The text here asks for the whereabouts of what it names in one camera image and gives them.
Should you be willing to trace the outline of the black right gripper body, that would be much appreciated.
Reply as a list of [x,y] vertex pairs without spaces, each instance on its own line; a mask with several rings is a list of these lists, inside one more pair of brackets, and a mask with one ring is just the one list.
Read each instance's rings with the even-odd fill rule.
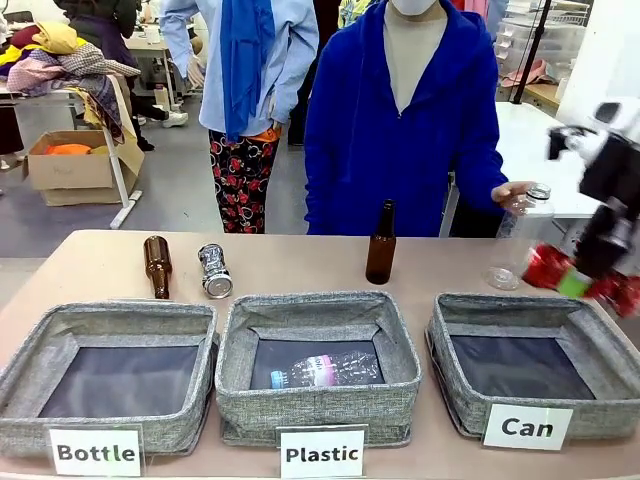
[[616,198],[625,206],[637,206],[639,145],[622,136],[610,135],[586,167],[579,191],[601,202]]

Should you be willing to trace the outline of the person's left hand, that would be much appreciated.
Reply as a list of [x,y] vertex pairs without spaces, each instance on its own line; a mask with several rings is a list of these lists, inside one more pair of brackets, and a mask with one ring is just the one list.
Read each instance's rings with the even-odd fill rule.
[[534,182],[506,182],[492,189],[491,199],[504,210],[515,212],[521,208],[524,196],[534,185]]

